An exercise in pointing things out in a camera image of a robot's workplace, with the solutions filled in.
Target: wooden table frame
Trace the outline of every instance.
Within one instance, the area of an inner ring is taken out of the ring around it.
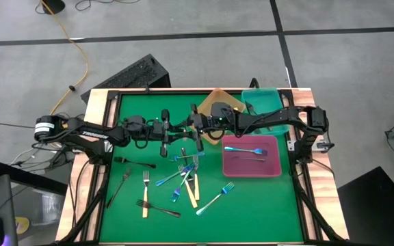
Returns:
[[[154,93],[171,93],[174,92],[210,92],[215,88],[152,88],[151,92]],[[249,90],[249,88],[222,88],[226,91],[242,91]],[[289,90],[292,95],[293,102],[296,106],[315,106],[313,93],[309,88],[280,88],[279,90]],[[113,126],[114,116],[116,106],[118,104],[118,99],[116,95],[118,93],[113,92],[126,92],[126,93],[144,93],[146,89],[142,88],[128,88],[128,89],[94,89],[91,91],[88,106],[86,108],[85,121],[102,124],[105,126]],[[283,100],[284,106],[288,105],[288,98]],[[300,117],[305,120],[305,115],[300,115]],[[290,139],[296,139],[296,132],[294,127],[290,127],[289,132]],[[313,158],[318,160],[328,167],[330,167],[330,161],[327,154],[321,154],[318,152],[313,153]],[[73,186],[73,191],[75,191],[75,184],[77,178],[80,174],[83,164],[88,160],[85,154],[78,154],[75,157],[73,170],[71,171],[70,185]],[[314,202],[318,211],[322,214],[324,219],[329,223],[329,225],[335,230],[335,232],[342,236],[343,238],[348,238],[345,221],[343,218],[343,212],[341,210],[340,201],[337,193],[337,188],[334,183],[334,178],[332,174],[320,167],[310,163],[305,165],[302,169],[299,165],[297,166],[298,173],[303,172],[300,176],[301,185],[308,193],[313,195]],[[79,183],[79,194],[77,198],[77,208],[75,211],[77,220],[83,214],[88,203],[88,199],[92,199],[94,193],[98,191],[100,184],[103,180],[103,173],[105,172],[105,167],[94,167],[93,165],[87,165],[83,172],[81,173],[80,183]],[[83,238],[83,240],[94,240],[94,238],[99,233],[99,226],[97,226],[99,216],[99,205],[95,208],[94,212],[91,214],[89,223],[87,227],[80,233],[77,240]],[[322,234],[317,228],[317,224],[311,217],[309,209],[303,204],[303,209],[300,213],[304,214],[306,225],[306,230],[302,233],[307,233],[310,239],[321,239]],[[60,240],[65,237],[70,229],[72,228],[73,220],[73,207],[71,204],[71,196],[67,192],[65,197],[64,207],[62,211],[62,216],[60,219],[59,228],[56,235],[56,240]]]

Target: yellow cable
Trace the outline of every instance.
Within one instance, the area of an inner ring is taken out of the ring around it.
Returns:
[[[74,87],[78,86],[81,82],[83,82],[86,77],[88,76],[89,73],[89,60],[88,60],[88,56],[86,55],[85,51],[78,45],[76,44],[74,41],[71,40],[71,38],[69,38],[68,33],[65,30],[65,27],[63,26],[63,24],[60,22],[59,18],[54,14],[53,10],[51,10],[48,5],[46,3],[44,3],[43,0],[40,0],[41,4],[43,6],[45,6],[45,8],[51,13],[51,15],[54,17],[54,19],[57,21],[57,23],[59,23],[60,27],[62,28],[62,31],[65,33],[66,39],[68,39],[69,42],[71,42],[72,44],[74,44],[81,52],[81,54],[83,55],[83,58],[85,59],[86,62],[86,71],[85,74],[82,76],[82,78],[75,83]],[[63,102],[63,100],[65,99],[65,97],[71,93],[71,90],[66,91],[66,93],[62,96],[62,98],[57,102],[57,104],[54,106],[54,108],[51,110],[50,114],[53,114],[55,112],[55,110],[61,105],[61,103]]]

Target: red tray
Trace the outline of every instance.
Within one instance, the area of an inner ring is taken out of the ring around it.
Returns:
[[[241,178],[269,178],[282,174],[280,168],[278,140],[272,135],[244,135],[237,138],[234,135],[224,136],[223,145],[223,173],[226,177]],[[234,147],[254,150],[261,148],[267,155],[252,152],[224,151],[224,147]],[[265,161],[243,160],[241,158],[260,158]]]

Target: teal plastic bin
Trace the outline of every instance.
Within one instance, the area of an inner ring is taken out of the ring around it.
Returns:
[[[274,87],[244,90],[241,93],[241,101],[246,105],[246,110],[250,114],[269,113],[283,108],[278,90]],[[267,128],[260,128],[261,133],[251,133],[251,135],[273,135],[279,136],[289,130],[288,125],[272,126],[271,131]]]

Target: black floor stripe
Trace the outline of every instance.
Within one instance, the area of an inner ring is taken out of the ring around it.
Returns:
[[[287,68],[288,79],[291,87],[296,88],[298,82],[296,81],[296,76],[294,75],[293,64],[291,63],[290,53],[288,51],[287,41],[285,40],[284,30],[282,28],[282,23],[280,21],[278,6],[276,5],[276,0],[270,0],[270,5],[272,6],[273,18],[276,24],[276,30],[278,32],[280,49],[282,50],[282,56],[284,58],[285,67]]]
[[[322,35],[322,34],[349,34],[349,33],[383,33],[394,32],[394,27],[352,28],[352,29],[322,29],[322,30],[294,30],[284,31],[287,36],[296,35]]]
[[[178,34],[161,34],[161,35],[146,35],[146,36],[117,36],[117,37],[102,37],[102,38],[84,38],[74,40],[76,43],[93,43],[93,42],[124,42],[124,41],[147,41],[147,40],[178,40],[190,38],[234,38],[234,37],[262,37],[275,36],[277,31],[223,31],[213,33],[178,33]],[[67,44],[66,39],[52,39],[52,40],[13,40],[0,41],[0,46],[9,45],[35,45],[35,44]]]

